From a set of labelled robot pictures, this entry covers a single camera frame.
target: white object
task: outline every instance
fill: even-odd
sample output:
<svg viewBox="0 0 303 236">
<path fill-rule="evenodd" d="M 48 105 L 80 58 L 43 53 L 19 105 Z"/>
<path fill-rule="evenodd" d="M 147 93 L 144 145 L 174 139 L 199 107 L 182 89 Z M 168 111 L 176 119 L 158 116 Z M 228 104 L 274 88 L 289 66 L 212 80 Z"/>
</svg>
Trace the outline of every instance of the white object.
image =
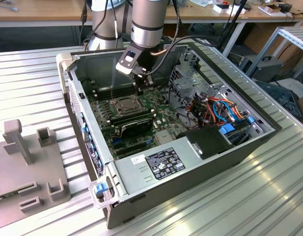
<svg viewBox="0 0 303 236">
<path fill-rule="evenodd" d="M 139 155 L 139 156 L 132 157 L 131 161 L 132 161 L 133 165 L 136 165 L 140 162 L 145 161 L 145 155 L 142 154 L 142 155 Z"/>
<path fill-rule="evenodd" d="M 292 17 L 292 13 L 291 12 L 287 12 L 287 13 L 282 13 L 282 12 L 267 12 L 265 11 L 263 8 L 261 8 L 260 6 L 258 7 L 258 9 L 260 9 L 261 11 L 265 12 L 267 15 L 273 16 L 273 17 L 277 17 L 277 16 L 288 16 L 288 17 Z"/>
<path fill-rule="evenodd" d="M 190 1 L 202 7 L 208 5 L 208 0 L 190 0 Z"/>
<path fill-rule="evenodd" d="M 214 8 L 213 8 L 213 10 L 215 10 L 218 13 L 225 13 L 228 9 L 229 8 L 223 9 L 223 8 L 219 7 L 218 5 L 214 5 Z"/>
<path fill-rule="evenodd" d="M 232 11 L 232 6 L 229 6 L 229 9 L 226 11 L 226 13 L 227 13 L 228 15 L 230 15 L 231 12 L 232 12 L 232 15 L 235 15 L 236 12 L 239 10 L 239 7 L 240 7 L 240 6 L 234 6 L 233 11 Z M 245 11 L 246 11 L 246 10 L 243 8 L 240 14 L 244 14 Z"/>
</svg>

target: label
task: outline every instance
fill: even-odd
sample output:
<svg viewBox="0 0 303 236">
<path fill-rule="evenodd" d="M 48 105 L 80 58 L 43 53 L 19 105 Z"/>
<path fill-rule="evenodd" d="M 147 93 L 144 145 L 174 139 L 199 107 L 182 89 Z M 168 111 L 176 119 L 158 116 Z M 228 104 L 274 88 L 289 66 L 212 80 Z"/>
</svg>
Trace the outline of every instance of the label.
<svg viewBox="0 0 303 236">
<path fill-rule="evenodd" d="M 145 161 L 145 155 L 142 154 L 142 155 L 139 155 L 139 156 L 135 156 L 135 157 L 132 157 L 131 158 L 131 161 L 134 165 L 140 163 L 140 162 L 143 162 Z"/>
<path fill-rule="evenodd" d="M 184 164 L 172 147 L 147 156 L 145 159 L 157 180 L 185 169 Z"/>
</svg>

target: connector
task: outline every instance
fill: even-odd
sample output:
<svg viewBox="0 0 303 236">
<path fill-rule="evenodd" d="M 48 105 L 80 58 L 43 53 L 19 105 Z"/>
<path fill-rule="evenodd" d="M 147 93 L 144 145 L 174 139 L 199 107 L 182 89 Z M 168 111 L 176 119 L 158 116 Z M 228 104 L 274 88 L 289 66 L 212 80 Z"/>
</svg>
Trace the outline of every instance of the connector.
<svg viewBox="0 0 303 236">
<path fill-rule="evenodd" d="M 85 4 L 83 7 L 82 15 L 81 15 L 82 25 L 85 24 L 86 21 L 87 21 L 87 6 Z"/>
<path fill-rule="evenodd" d="M 98 183 L 94 186 L 94 192 L 96 195 L 103 193 L 109 189 L 108 184 L 106 182 Z"/>
</svg>

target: black cable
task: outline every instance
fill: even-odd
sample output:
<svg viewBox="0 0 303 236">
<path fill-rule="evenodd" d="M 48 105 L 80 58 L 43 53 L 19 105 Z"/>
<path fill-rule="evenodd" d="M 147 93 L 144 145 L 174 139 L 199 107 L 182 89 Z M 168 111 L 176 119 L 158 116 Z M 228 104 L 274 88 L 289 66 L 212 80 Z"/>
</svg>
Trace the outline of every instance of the black cable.
<svg viewBox="0 0 303 236">
<path fill-rule="evenodd" d="M 92 35 L 95 33 L 95 31 L 97 30 L 97 28 L 102 24 L 102 22 L 105 20 L 106 18 L 106 15 L 107 15 L 107 7 L 108 7 L 108 0 L 106 0 L 106 6 L 105 6 L 105 9 L 104 9 L 104 14 L 103 14 L 103 17 L 102 17 L 102 20 L 97 24 L 97 26 L 88 34 L 88 36 L 84 39 L 83 43 L 89 39 L 89 41 L 87 42 L 85 48 L 84 48 L 84 51 L 86 51 L 87 47 L 88 47 L 88 44 L 90 42 L 90 38 L 92 37 Z"/>
<path fill-rule="evenodd" d="M 78 41 L 79 46 L 81 46 L 81 43 L 82 43 L 82 33 L 83 33 L 83 24 L 82 24 L 82 27 L 81 27 L 81 31 L 79 33 L 79 41 Z"/>
<path fill-rule="evenodd" d="M 174 42 L 172 42 L 170 44 L 170 46 L 167 48 L 166 50 L 166 53 L 164 55 L 164 57 L 162 58 L 162 60 L 160 61 L 159 65 L 153 69 L 152 71 L 146 73 L 145 75 L 151 75 L 153 73 L 155 73 L 160 67 L 161 65 L 163 64 L 164 60 L 166 59 L 166 57 L 168 56 L 169 52 L 171 51 L 171 49 L 180 41 L 184 40 L 184 39 L 188 39 L 188 38 L 201 38 L 201 39 L 207 39 L 207 37 L 203 36 L 203 35 L 186 35 L 186 36 L 183 36 L 179 39 L 176 39 Z M 204 43 L 204 42 L 201 42 L 199 40 L 196 41 L 197 43 L 200 43 L 204 46 L 208 46 L 208 47 L 217 47 L 218 46 L 218 42 L 215 41 L 215 44 L 208 44 L 208 43 Z"/>
<path fill-rule="evenodd" d="M 176 40 L 177 37 L 177 33 L 179 31 L 180 28 L 180 23 L 182 23 L 181 18 L 180 18 L 180 8 L 179 8 L 179 4 L 177 3 L 177 0 L 172 0 L 173 1 L 173 5 L 174 5 L 174 10 L 176 13 L 176 29 L 175 29 L 175 33 L 174 33 L 174 37 L 172 40 L 172 43 Z"/>
<path fill-rule="evenodd" d="M 81 31 L 79 32 L 79 40 L 78 40 L 79 46 L 82 43 L 83 26 L 86 21 L 87 21 L 87 0 L 84 0 L 83 11 L 82 11 L 82 15 L 81 15 L 82 28 L 81 28 Z"/>
<path fill-rule="evenodd" d="M 173 110 L 175 110 L 175 109 L 172 107 L 171 103 L 170 103 L 170 94 L 171 94 L 171 89 L 172 89 L 172 87 L 173 87 L 173 84 L 171 84 L 170 87 L 169 87 L 169 94 L 168 94 L 167 102 L 168 102 L 169 106 L 170 106 Z M 194 122 L 195 124 L 197 123 L 196 120 L 194 120 L 194 119 L 192 119 L 192 118 L 190 118 L 190 117 L 188 117 L 188 116 L 186 116 L 186 115 L 183 115 L 183 114 L 179 113 L 178 111 L 176 111 L 176 112 L 177 112 L 177 114 L 179 114 L 179 116 L 182 116 L 182 117 L 187 118 L 187 119 L 189 120 L 189 122 L 192 121 L 192 122 Z"/>
<path fill-rule="evenodd" d="M 114 27 L 116 27 L 115 25 L 115 22 L 116 22 L 116 13 L 115 13 L 115 9 L 114 9 L 114 5 L 113 5 L 113 1 L 110 0 L 110 3 L 111 3 L 111 6 L 112 6 L 112 9 L 113 9 L 113 15 L 114 15 Z M 116 43 L 115 43 L 115 48 L 117 48 L 117 41 L 118 41 L 118 34 L 115 35 L 115 38 L 116 38 Z"/>
<path fill-rule="evenodd" d="M 130 0 L 126 0 L 126 2 L 129 4 L 129 6 L 133 7 L 133 4 L 131 3 Z"/>
<path fill-rule="evenodd" d="M 233 12 L 233 9 L 234 9 L 234 5 L 235 5 L 235 1 L 233 1 L 231 14 L 230 14 L 230 16 L 229 16 L 229 18 L 228 18 L 228 22 L 226 23 L 226 25 L 225 25 L 225 27 L 224 27 L 224 30 L 223 30 L 223 32 L 222 32 L 222 34 L 221 34 L 221 36 L 220 36 L 219 39 L 221 39 L 221 37 L 223 36 L 224 32 L 228 29 L 228 24 L 229 24 L 230 19 L 231 19 L 231 16 L 232 16 L 232 12 Z"/>
<path fill-rule="evenodd" d="M 242 9 L 243 9 L 243 7 L 244 7 L 244 5 L 245 5 L 246 2 L 247 2 L 247 0 L 242 0 L 241 1 L 241 5 L 240 5 L 239 9 L 237 10 L 237 12 L 235 13 L 235 16 L 234 16 L 234 18 L 233 18 L 233 20 L 232 20 L 232 22 L 230 24 L 230 27 L 227 29 L 226 34 L 222 35 L 220 37 L 220 39 L 219 39 L 219 46 L 218 46 L 218 50 L 219 51 L 221 50 L 221 48 L 222 48 L 224 42 L 226 41 L 226 39 L 228 38 L 230 32 L 232 32 L 232 30 L 234 29 L 235 22 L 239 18 L 239 15 L 240 15 L 240 13 L 241 13 L 241 11 L 242 11 Z"/>
</svg>

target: aluminum profile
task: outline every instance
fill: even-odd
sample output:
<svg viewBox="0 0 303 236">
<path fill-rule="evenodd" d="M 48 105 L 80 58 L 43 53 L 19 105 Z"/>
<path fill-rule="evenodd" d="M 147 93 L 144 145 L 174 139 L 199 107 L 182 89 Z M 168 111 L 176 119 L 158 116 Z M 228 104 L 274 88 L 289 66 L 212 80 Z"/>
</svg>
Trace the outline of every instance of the aluminum profile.
<svg viewBox="0 0 303 236">
<path fill-rule="evenodd" d="M 92 206 L 55 64 L 56 54 L 83 49 L 0 53 L 0 132 L 9 118 L 22 121 L 23 135 L 54 129 L 72 193 L 70 201 L 5 226 L 0 235 L 303 235 L 303 125 L 217 50 L 196 45 L 283 130 L 240 165 L 113 230 Z M 201 70 L 218 81 L 206 65 Z"/>
</svg>

